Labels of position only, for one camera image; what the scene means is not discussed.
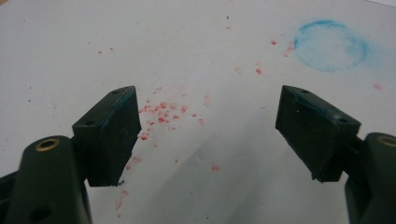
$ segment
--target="red particle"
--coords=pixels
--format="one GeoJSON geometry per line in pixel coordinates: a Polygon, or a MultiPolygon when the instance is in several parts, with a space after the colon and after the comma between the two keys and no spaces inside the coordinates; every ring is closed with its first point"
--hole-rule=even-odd
{"type": "Polygon", "coordinates": [[[210,107],[211,106],[211,104],[210,104],[210,93],[209,92],[207,92],[206,95],[205,95],[204,106],[206,106],[206,107],[210,107]]]}
{"type": "Polygon", "coordinates": [[[140,135],[140,139],[142,139],[143,141],[147,140],[149,138],[149,133],[142,133],[142,135],[140,135]]]}
{"type": "Polygon", "coordinates": [[[122,199],[116,201],[116,206],[115,206],[116,211],[119,211],[121,206],[122,206],[122,199]]]}
{"type": "Polygon", "coordinates": [[[164,122],[165,122],[165,118],[159,117],[159,118],[158,118],[158,122],[159,122],[159,123],[164,123],[164,122]]]}
{"type": "Polygon", "coordinates": [[[185,113],[185,112],[187,111],[188,108],[189,108],[188,106],[183,105],[183,106],[181,107],[181,112],[182,112],[182,113],[185,113]]]}
{"type": "Polygon", "coordinates": [[[177,104],[171,104],[171,110],[177,110],[177,104]]]}
{"type": "Polygon", "coordinates": [[[132,156],[132,161],[134,163],[139,163],[140,161],[142,161],[142,159],[140,159],[139,157],[136,157],[136,156],[132,156]]]}
{"type": "Polygon", "coordinates": [[[382,86],[381,86],[381,84],[379,84],[379,83],[375,83],[375,84],[374,84],[374,88],[375,88],[376,90],[382,91],[382,86]]]}
{"type": "Polygon", "coordinates": [[[205,125],[206,120],[205,119],[198,119],[199,124],[205,125]]]}
{"type": "Polygon", "coordinates": [[[216,165],[215,163],[212,164],[212,171],[213,172],[218,172],[218,171],[220,171],[220,169],[221,168],[218,165],[216,165]]]}
{"type": "Polygon", "coordinates": [[[165,108],[166,108],[166,102],[161,102],[161,103],[160,103],[160,107],[161,107],[162,109],[165,109],[165,108]]]}
{"type": "Polygon", "coordinates": [[[241,70],[240,67],[235,67],[234,70],[235,70],[236,74],[238,74],[238,75],[243,75],[242,70],[241,70]]]}
{"type": "Polygon", "coordinates": [[[256,69],[256,74],[257,75],[262,75],[262,69],[261,68],[257,68],[256,69]]]}
{"type": "Polygon", "coordinates": [[[128,196],[128,195],[129,195],[128,190],[123,189],[122,192],[121,192],[121,196],[122,196],[122,197],[125,197],[125,196],[128,196]]]}

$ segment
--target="red powder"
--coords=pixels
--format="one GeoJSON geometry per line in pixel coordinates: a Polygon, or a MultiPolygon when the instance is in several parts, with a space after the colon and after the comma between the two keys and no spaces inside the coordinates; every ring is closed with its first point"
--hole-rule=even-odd
{"type": "Polygon", "coordinates": [[[128,195],[129,195],[128,190],[123,189],[122,192],[121,192],[121,196],[122,196],[122,197],[125,197],[125,196],[128,196],[128,195]]]}
{"type": "Polygon", "coordinates": [[[256,74],[257,75],[262,75],[262,69],[261,68],[257,68],[256,69],[256,74]]]}
{"type": "Polygon", "coordinates": [[[216,165],[215,163],[212,164],[212,171],[213,172],[218,172],[218,171],[220,171],[220,169],[221,168],[218,165],[216,165]]]}
{"type": "Polygon", "coordinates": [[[142,161],[142,159],[140,159],[139,157],[136,157],[136,156],[132,156],[132,161],[134,163],[139,163],[140,161],[142,161]]]}
{"type": "Polygon", "coordinates": [[[165,108],[166,108],[166,102],[161,102],[161,103],[160,103],[160,107],[161,107],[162,109],[165,109],[165,108]]]}
{"type": "Polygon", "coordinates": [[[189,108],[188,106],[183,105],[183,106],[181,107],[181,112],[182,112],[182,113],[185,113],[185,112],[187,111],[188,108],[189,108]]]}
{"type": "Polygon", "coordinates": [[[147,140],[149,138],[149,133],[142,133],[140,135],[140,139],[142,139],[143,141],[147,140]]]}
{"type": "Polygon", "coordinates": [[[379,84],[379,83],[375,83],[375,84],[374,84],[374,88],[375,88],[376,90],[382,91],[382,86],[381,86],[381,84],[379,84]]]}
{"type": "Polygon", "coordinates": [[[177,110],[177,104],[176,103],[171,104],[171,110],[177,110]]]}
{"type": "Polygon", "coordinates": [[[205,119],[198,119],[199,124],[205,125],[206,120],[205,119]]]}
{"type": "Polygon", "coordinates": [[[165,122],[165,118],[164,117],[159,117],[158,118],[158,122],[159,123],[164,123],[165,122]]]}

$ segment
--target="blue circle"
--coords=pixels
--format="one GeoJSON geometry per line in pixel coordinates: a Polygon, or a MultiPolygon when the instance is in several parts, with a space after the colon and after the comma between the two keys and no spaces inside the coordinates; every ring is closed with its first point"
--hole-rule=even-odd
{"type": "Polygon", "coordinates": [[[297,58],[322,72],[350,69],[361,63],[367,43],[336,21],[315,21],[300,28],[294,39],[297,58]]]}

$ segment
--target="screw hole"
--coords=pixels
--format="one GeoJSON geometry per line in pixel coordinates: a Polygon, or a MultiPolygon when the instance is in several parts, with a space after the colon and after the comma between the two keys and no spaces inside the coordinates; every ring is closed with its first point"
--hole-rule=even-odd
{"type": "Polygon", "coordinates": [[[337,119],[338,121],[340,121],[341,123],[347,123],[346,119],[337,119]]]}
{"type": "Polygon", "coordinates": [[[42,205],[37,207],[31,214],[30,214],[30,221],[32,223],[40,223],[44,221],[47,217],[49,217],[52,213],[49,205],[42,205]]]}
{"type": "Polygon", "coordinates": [[[88,120],[87,122],[85,122],[86,125],[92,126],[95,124],[95,120],[88,120]]]}

